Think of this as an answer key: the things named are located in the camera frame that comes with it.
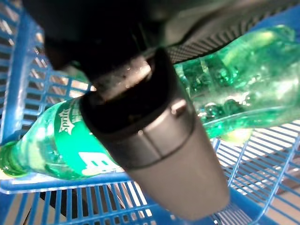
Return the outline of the robot right hand black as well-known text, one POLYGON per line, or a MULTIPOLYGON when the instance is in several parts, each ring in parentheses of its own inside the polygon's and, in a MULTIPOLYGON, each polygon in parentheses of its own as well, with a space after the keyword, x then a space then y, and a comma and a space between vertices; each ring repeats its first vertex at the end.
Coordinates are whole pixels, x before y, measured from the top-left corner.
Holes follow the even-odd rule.
POLYGON ((212 53, 297 0, 25 0, 55 70, 96 87, 83 120, 160 206, 198 220, 224 209, 228 184, 174 63, 212 53))

